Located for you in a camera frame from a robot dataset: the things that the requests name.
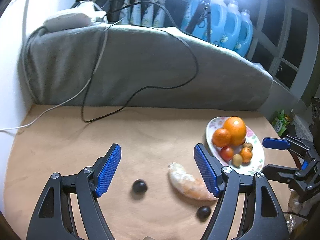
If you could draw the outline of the tan longan fruit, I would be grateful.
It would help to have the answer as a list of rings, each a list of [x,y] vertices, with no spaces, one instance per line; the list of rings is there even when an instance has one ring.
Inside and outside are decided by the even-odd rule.
[[[243,145],[242,145],[243,148],[248,148],[250,151],[253,150],[253,145],[250,143],[250,142],[245,142]]]

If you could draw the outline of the small mandarin on plate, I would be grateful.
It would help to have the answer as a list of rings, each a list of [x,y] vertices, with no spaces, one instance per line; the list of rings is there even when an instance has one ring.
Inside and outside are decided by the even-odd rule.
[[[243,163],[249,163],[252,159],[253,153],[249,147],[243,147],[240,151]]]

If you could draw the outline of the plastic-wrapped orange bread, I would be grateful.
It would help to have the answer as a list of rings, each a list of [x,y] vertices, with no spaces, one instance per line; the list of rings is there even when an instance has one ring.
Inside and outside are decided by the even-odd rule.
[[[208,191],[204,181],[189,174],[179,163],[168,165],[171,185],[183,196],[198,201],[215,201],[217,198]]]

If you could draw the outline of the grey sofa cushion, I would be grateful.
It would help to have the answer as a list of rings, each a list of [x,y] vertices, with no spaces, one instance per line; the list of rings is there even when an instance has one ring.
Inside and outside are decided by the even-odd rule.
[[[261,65],[174,27],[41,28],[21,60],[39,105],[255,111],[273,83]]]

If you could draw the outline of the green snack package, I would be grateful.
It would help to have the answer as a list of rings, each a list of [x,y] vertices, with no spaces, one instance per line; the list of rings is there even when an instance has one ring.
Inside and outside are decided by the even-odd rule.
[[[280,137],[283,135],[283,133],[288,128],[289,124],[291,122],[291,116],[285,113],[284,110],[277,111],[276,117],[271,122],[272,127],[276,131],[277,135]]]

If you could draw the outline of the clear plastic wrapped item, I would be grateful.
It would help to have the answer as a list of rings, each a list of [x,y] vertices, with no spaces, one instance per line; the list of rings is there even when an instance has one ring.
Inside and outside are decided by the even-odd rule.
[[[143,240],[154,240],[154,239],[148,236],[148,237],[144,237]]]

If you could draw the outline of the large orange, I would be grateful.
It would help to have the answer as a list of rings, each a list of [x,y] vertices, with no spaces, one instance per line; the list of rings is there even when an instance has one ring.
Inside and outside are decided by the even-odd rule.
[[[245,142],[246,137],[246,125],[242,118],[232,116],[225,120],[223,128],[227,129],[231,133],[231,145],[239,146]]]

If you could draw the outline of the blue detergent bottle right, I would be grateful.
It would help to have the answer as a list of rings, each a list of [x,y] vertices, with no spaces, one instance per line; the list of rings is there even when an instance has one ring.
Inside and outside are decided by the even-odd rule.
[[[253,24],[250,19],[250,12],[243,9],[241,12],[241,28],[234,51],[240,56],[245,57],[252,42]]]

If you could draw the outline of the white power adapter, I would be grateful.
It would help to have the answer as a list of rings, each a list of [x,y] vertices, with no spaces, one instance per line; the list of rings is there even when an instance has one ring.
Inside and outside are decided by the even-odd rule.
[[[84,28],[100,20],[104,21],[106,11],[92,1],[80,1],[73,4],[70,9],[57,11],[46,19],[43,26],[49,32],[67,29]]]

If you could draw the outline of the floral white ceramic plate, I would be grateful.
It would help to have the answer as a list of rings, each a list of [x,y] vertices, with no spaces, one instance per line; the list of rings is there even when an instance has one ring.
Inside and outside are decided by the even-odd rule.
[[[206,141],[211,154],[223,166],[231,166],[245,175],[262,171],[265,161],[262,144],[242,118],[220,116],[210,120]]]

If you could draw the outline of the blue detergent bottle middle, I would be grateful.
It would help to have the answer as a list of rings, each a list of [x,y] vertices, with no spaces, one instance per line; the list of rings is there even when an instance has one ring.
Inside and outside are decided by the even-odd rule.
[[[238,2],[223,0],[211,2],[210,41],[212,44],[233,50],[241,28],[241,15]]]

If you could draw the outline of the mandarin orange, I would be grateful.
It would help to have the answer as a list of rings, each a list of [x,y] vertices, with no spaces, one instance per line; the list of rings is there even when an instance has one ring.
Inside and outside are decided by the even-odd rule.
[[[231,133],[225,128],[219,128],[213,133],[212,142],[217,147],[226,147],[231,143]]]

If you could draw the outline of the red tomato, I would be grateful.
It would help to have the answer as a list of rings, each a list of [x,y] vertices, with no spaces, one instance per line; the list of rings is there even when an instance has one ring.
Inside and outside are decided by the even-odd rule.
[[[220,150],[220,157],[225,161],[229,162],[234,155],[234,150],[231,146],[225,146]]]

